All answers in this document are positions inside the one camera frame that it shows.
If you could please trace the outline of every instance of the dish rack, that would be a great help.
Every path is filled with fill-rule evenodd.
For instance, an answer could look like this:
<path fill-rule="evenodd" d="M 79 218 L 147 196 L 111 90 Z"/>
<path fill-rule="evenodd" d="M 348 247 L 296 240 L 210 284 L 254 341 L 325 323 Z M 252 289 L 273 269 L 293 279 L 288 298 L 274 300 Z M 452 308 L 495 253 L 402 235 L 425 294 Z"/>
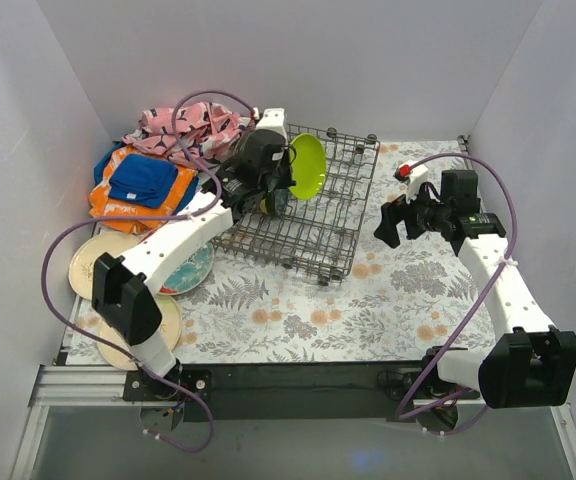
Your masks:
<path fill-rule="evenodd" d="M 327 158 L 326 180 L 310 200 L 288 195 L 285 212 L 247 215 L 213 240 L 217 248 L 274 262 L 317 277 L 320 285 L 341 281 L 350 273 L 359 231 L 375 173 L 379 142 L 375 135 L 357 137 L 288 125 L 289 140 L 315 135 Z"/>

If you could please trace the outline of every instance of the beige plate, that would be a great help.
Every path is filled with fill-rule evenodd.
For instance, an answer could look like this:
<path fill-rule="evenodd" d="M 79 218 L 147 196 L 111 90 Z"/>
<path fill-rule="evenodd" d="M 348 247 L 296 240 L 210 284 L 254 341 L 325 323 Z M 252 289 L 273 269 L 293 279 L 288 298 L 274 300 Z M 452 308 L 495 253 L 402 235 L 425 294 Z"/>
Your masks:
<path fill-rule="evenodd" d="M 92 268 L 102 253 L 108 252 L 118 257 L 139 243 L 139 239 L 121 232 L 107 232 L 95 235 L 84 243 L 70 261 L 68 280 L 72 289 L 81 297 L 92 299 Z"/>
<path fill-rule="evenodd" d="M 156 302 L 162 315 L 159 330 L 161 331 L 168 350 L 172 351 L 181 336 L 181 312 L 179 311 L 177 302 L 170 297 L 157 296 Z M 104 340 L 108 340 L 128 350 L 126 342 L 124 342 L 117 331 L 111 328 L 106 322 L 102 322 L 99 329 L 99 336 Z M 101 342 L 97 342 L 97 346 L 99 347 L 101 356 L 113 367 L 119 368 L 120 370 L 137 370 L 137 366 L 123 353 Z"/>

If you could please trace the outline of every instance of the teal plate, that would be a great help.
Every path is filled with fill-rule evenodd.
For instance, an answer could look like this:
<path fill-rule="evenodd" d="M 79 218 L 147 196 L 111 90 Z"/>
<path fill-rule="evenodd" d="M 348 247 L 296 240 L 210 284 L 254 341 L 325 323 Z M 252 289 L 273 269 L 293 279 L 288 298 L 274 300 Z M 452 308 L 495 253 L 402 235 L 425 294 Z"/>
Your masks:
<path fill-rule="evenodd" d="M 215 249 L 211 243 L 207 243 L 172 272 L 159 293 L 179 295 L 189 292 L 205 280 L 213 263 L 215 263 Z"/>

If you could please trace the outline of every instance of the pink cloth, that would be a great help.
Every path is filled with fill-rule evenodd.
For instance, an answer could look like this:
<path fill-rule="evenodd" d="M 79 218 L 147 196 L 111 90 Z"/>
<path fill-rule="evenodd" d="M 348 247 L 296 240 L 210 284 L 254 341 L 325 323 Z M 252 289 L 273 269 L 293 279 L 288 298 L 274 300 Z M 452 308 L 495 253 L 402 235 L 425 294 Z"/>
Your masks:
<path fill-rule="evenodd" d="M 137 123 L 137 130 L 122 140 L 139 151 L 159 155 L 173 163 L 196 169 L 188 162 L 172 132 L 172 108 L 146 110 Z M 242 118 L 218 103 L 199 102 L 179 109 L 177 132 L 190 153 L 204 160 L 223 162 L 239 139 L 249 119 Z"/>

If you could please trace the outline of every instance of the tablecloth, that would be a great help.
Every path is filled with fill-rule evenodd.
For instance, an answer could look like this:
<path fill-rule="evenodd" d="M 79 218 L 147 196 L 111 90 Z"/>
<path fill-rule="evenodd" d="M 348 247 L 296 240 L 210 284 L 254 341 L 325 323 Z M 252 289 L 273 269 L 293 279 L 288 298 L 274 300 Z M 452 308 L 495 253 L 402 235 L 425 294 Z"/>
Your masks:
<path fill-rule="evenodd" d="M 451 247 L 437 233 L 392 250 L 373 237 L 380 206 L 405 189 L 394 178 L 410 159 L 457 152 L 456 141 L 384 143 L 371 185 L 351 274 L 327 287 L 316 278 L 218 251 L 212 272 L 195 290 L 175 297 L 183 330 L 175 355 L 182 363 L 415 360 L 441 345 L 472 305 L 477 290 Z M 458 159 L 428 164 L 465 168 Z M 96 332 L 100 319 L 82 300 L 78 325 Z M 456 346 L 489 349 L 494 333 L 481 308 Z M 74 333 L 67 365 L 105 364 L 96 343 Z"/>

